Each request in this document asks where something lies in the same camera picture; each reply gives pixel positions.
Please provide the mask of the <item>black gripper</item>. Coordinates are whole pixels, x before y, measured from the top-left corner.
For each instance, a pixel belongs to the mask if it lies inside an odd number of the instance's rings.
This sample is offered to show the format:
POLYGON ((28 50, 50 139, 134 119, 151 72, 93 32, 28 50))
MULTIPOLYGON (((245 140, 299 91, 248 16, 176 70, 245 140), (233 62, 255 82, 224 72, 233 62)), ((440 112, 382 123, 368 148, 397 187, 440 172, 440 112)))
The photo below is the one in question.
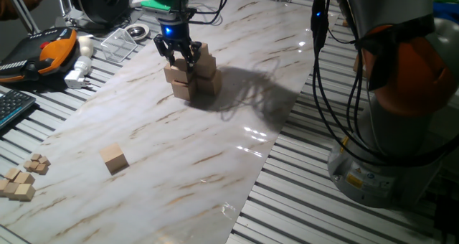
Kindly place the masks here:
POLYGON ((157 20, 161 32, 153 38, 153 42, 160 56, 165 57, 172 66, 175 63, 175 46, 180 46, 186 63, 186 71, 192 72, 201 56, 202 43, 191 41, 189 25, 175 14, 157 17, 157 20))

